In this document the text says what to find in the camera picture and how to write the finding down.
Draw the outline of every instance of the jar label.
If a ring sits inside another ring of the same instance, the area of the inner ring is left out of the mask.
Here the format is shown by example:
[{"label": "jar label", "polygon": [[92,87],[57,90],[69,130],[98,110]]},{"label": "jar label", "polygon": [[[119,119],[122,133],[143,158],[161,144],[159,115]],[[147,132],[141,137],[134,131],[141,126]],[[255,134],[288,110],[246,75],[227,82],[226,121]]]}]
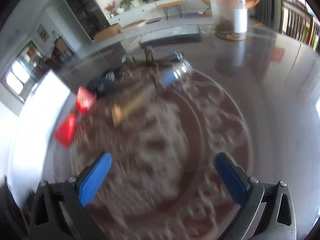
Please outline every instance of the jar label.
[{"label": "jar label", "polygon": [[235,9],[235,33],[244,33],[248,28],[247,9]]}]

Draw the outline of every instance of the white cabinet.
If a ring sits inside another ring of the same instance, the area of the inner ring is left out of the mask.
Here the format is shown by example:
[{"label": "white cabinet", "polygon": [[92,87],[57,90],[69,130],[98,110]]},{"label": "white cabinet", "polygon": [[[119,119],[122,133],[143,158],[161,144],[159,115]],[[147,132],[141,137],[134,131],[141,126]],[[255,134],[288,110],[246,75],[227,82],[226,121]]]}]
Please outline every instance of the white cabinet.
[{"label": "white cabinet", "polygon": [[121,26],[125,26],[138,20],[156,18],[156,16],[160,17],[160,11],[157,9],[155,3],[149,3],[134,7],[109,19],[108,21],[110,24],[120,23]]},{"label": "white cabinet", "polygon": [[[111,25],[120,23],[121,26],[125,26],[138,20],[150,20],[157,17],[164,17],[163,9],[157,9],[157,4],[170,3],[173,1],[175,0],[161,0],[158,2],[140,5],[109,19],[108,22]],[[204,11],[207,8],[201,0],[184,0],[184,2],[185,4],[180,5],[183,14],[187,12]],[[169,20],[170,16],[178,14],[178,10],[175,6],[168,7]]]}]

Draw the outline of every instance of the glass jar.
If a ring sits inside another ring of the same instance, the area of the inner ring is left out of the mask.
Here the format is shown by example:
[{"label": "glass jar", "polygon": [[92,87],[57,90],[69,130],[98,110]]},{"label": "glass jar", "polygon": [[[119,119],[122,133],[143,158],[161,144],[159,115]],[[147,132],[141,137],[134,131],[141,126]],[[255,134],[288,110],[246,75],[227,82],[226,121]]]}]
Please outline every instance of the glass jar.
[{"label": "glass jar", "polygon": [[210,0],[210,3],[216,35],[233,41],[244,40],[248,28],[245,0]]}]

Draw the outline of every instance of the coffee table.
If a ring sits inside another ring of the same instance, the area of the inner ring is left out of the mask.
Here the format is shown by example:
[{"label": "coffee table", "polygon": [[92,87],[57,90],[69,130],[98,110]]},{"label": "coffee table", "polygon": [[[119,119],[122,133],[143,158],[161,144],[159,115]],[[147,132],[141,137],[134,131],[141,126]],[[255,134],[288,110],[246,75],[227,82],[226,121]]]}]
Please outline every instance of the coffee table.
[{"label": "coffee table", "polygon": [[183,0],[170,2],[170,3],[159,4],[159,5],[157,5],[157,9],[163,8],[163,11],[164,11],[164,14],[165,14],[165,18],[168,19],[168,7],[175,6],[177,8],[177,10],[178,10],[178,13],[179,13],[180,17],[182,18],[182,11],[181,11],[181,8],[180,8],[181,4],[184,4]]}]

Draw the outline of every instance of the metal hairpin legs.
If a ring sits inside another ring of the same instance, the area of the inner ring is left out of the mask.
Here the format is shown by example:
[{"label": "metal hairpin legs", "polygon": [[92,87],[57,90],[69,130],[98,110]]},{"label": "metal hairpin legs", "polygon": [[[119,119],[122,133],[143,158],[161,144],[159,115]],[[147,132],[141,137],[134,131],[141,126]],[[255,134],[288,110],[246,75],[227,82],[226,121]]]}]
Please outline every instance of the metal hairpin legs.
[{"label": "metal hairpin legs", "polygon": [[165,18],[168,19],[168,8],[164,7],[163,11],[164,11]]},{"label": "metal hairpin legs", "polygon": [[182,18],[182,11],[181,11],[180,5],[176,5],[176,8],[178,10],[180,17]]}]

